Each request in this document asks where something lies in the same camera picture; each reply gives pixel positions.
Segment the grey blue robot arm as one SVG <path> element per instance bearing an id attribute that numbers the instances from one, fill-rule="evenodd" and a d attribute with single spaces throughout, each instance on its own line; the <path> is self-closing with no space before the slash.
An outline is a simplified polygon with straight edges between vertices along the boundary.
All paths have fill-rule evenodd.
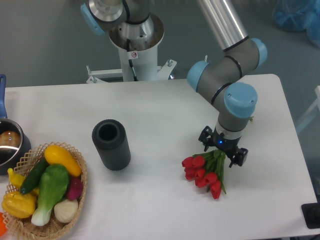
<path id="1" fill-rule="evenodd" d="M 238 142 L 258 99 L 256 90 L 241 79 L 266 60 L 267 48 L 248 36 L 230 1 L 200 0 L 198 5 L 224 52 L 219 63 L 199 61 L 187 74 L 189 85 L 219 113 L 215 128 L 204 128 L 199 140 L 205 148 L 223 151 L 232 165 L 241 166 L 248 150 L 238 147 Z M 80 11 L 96 35 L 108 34 L 117 47 L 125 82 L 160 78 L 158 45 L 164 27 L 150 12 L 147 0 L 89 0 Z"/>

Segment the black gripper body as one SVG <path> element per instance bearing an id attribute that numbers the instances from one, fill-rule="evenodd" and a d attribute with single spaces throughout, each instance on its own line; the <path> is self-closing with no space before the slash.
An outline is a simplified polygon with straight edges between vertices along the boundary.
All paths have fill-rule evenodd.
<path id="1" fill-rule="evenodd" d="M 210 145 L 216 147 L 226 154 L 228 158 L 234 158 L 238 149 L 238 142 L 241 137 L 227 137 L 223 132 L 218 132 L 215 128 L 213 133 L 210 136 L 209 142 Z"/>

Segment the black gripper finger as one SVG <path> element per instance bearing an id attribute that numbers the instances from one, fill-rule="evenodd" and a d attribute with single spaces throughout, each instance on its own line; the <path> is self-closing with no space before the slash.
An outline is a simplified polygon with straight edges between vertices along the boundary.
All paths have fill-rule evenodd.
<path id="1" fill-rule="evenodd" d="M 214 147 L 214 132 L 213 130 L 209 127 L 206 126 L 200 133 L 198 140 L 202 143 L 204 146 L 204 151 L 206 152 L 209 147 Z"/>
<path id="2" fill-rule="evenodd" d="M 230 159 L 229 168 L 233 165 L 242 167 L 247 159 L 248 149 L 246 148 L 237 148 L 236 150 L 231 150 L 226 152 L 226 156 Z"/>

